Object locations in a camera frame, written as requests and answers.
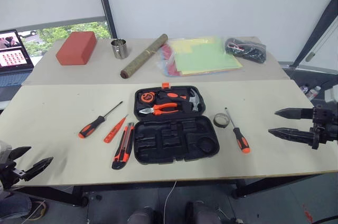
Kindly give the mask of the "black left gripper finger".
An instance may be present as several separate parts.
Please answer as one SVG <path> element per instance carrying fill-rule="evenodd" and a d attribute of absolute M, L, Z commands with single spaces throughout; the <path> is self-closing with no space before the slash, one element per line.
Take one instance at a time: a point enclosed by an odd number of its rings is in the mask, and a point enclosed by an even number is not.
<path fill-rule="evenodd" d="M 53 161 L 53 157 L 48 157 L 40 160 L 39 162 L 35 163 L 32 168 L 25 171 L 24 181 L 29 181 L 33 179 L 35 176 L 39 175 L 43 172 Z"/>
<path fill-rule="evenodd" d="M 10 152 L 10 159 L 15 160 L 15 159 L 21 157 L 22 155 L 24 155 L 30 149 L 31 149 L 30 146 L 23 146 L 23 147 L 15 148 L 15 149 L 11 150 L 11 152 Z"/>

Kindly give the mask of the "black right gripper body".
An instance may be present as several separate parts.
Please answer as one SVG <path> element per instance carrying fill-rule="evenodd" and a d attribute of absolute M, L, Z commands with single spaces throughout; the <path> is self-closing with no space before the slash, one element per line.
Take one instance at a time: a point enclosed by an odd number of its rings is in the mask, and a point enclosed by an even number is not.
<path fill-rule="evenodd" d="M 320 144 L 326 144 L 327 141 L 337 141 L 337 116 L 331 110 L 317 105 L 313 108 L 312 122 L 313 126 L 309 130 L 313 134 L 309 144 L 312 149 L 317 150 Z"/>

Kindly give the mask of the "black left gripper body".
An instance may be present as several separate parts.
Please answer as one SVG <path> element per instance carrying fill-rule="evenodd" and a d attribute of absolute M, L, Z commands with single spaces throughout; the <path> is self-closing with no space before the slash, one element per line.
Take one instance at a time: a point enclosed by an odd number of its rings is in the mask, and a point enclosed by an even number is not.
<path fill-rule="evenodd" d="M 20 179 L 24 179 L 25 172 L 15 168 L 16 162 L 8 160 L 1 163 L 1 184 L 4 189 L 9 189 L 16 184 Z"/>

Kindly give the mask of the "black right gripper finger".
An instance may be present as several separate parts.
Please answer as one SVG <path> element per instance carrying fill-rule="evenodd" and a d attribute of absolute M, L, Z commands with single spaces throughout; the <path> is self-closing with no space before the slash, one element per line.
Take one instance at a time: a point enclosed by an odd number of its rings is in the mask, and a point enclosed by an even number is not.
<path fill-rule="evenodd" d="M 287 119 L 312 119 L 313 108 L 284 108 L 276 111 L 275 115 Z"/>
<path fill-rule="evenodd" d="M 274 136 L 292 142 L 304 143 L 309 146 L 313 145 L 314 134 L 293 128 L 273 128 L 268 130 Z"/>

